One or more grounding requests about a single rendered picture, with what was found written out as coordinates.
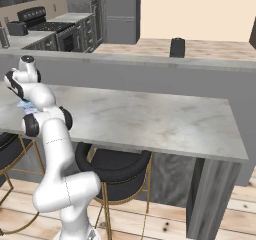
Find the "grey tall cupboard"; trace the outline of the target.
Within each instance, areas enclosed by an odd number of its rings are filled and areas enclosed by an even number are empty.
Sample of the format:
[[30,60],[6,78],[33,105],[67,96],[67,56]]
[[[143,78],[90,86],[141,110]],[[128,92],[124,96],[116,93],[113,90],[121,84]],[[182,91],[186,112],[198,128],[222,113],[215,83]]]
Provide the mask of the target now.
[[105,42],[105,0],[90,0],[90,9],[94,16],[96,46]]

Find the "black stool with gold legs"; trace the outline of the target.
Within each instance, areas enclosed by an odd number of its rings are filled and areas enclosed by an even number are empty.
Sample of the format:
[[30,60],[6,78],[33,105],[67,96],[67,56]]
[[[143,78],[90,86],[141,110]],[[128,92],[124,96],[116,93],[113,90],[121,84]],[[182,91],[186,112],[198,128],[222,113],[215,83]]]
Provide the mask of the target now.
[[8,172],[14,170],[14,166],[23,158],[28,150],[34,147],[41,171],[40,175],[45,174],[45,169],[41,160],[40,152],[35,140],[23,138],[19,134],[4,132],[0,134],[0,176],[9,185],[7,193],[0,200],[0,207],[14,190]]
[[152,153],[95,148],[91,155],[90,149],[91,144],[79,142],[75,159],[82,172],[93,171],[101,180],[102,189],[94,200],[105,212],[107,239],[112,240],[109,206],[130,202],[150,183]]

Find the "pale blue yogurt container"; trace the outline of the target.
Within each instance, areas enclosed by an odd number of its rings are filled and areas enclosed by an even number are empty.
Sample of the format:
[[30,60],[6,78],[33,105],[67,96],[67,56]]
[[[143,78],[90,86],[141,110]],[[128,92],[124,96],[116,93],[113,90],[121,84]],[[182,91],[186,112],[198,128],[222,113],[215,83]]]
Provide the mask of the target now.
[[37,112],[36,107],[30,101],[20,101],[17,104],[17,106],[21,107],[24,110],[25,114],[30,114],[30,113],[36,113]]

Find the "black stool backrest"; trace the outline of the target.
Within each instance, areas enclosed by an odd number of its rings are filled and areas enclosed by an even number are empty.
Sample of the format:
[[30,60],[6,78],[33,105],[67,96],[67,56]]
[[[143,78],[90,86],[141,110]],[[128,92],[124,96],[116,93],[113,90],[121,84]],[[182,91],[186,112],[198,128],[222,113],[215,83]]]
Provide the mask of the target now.
[[183,38],[171,39],[170,56],[177,58],[185,57],[185,40]]

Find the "grey lower cupboards run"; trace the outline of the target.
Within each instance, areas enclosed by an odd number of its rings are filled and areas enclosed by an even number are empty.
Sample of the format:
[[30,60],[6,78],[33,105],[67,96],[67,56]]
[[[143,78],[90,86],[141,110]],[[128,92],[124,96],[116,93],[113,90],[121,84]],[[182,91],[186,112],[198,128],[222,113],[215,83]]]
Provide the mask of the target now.
[[56,34],[52,31],[30,31],[21,46],[23,50],[58,50]]
[[94,52],[100,44],[100,28],[96,24],[96,16],[90,14],[77,23],[77,29],[80,34],[80,43],[85,53]]

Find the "grey wood island side panel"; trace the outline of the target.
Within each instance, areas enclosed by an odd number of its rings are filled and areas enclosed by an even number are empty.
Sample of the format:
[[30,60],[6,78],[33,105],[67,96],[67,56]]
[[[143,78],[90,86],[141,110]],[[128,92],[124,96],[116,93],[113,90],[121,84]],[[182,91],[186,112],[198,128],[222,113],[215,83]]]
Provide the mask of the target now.
[[197,158],[186,205],[186,237],[215,240],[241,164]]

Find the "grey fridge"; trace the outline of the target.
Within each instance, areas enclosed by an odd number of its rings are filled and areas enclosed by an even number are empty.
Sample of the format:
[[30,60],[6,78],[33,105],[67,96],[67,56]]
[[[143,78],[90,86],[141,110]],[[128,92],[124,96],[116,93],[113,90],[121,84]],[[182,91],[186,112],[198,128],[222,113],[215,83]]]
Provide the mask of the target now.
[[141,0],[106,0],[106,38],[111,44],[136,44],[140,38]]

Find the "black stove with oven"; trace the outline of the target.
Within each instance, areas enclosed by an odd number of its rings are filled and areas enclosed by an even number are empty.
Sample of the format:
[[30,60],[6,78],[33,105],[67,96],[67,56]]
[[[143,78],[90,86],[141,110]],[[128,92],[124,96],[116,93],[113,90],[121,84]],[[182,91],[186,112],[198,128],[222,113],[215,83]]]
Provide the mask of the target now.
[[25,22],[28,31],[52,31],[56,34],[57,51],[73,52],[78,48],[77,29],[74,23],[49,22],[43,6],[24,9],[17,13],[18,19]]

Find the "dark grey toaster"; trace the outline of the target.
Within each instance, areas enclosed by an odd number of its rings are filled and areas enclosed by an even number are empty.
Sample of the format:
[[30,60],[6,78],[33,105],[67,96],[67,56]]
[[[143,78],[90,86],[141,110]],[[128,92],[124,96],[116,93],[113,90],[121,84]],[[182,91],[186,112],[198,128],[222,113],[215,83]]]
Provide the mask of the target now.
[[28,34],[25,22],[12,21],[7,24],[7,28],[11,36],[25,36]]

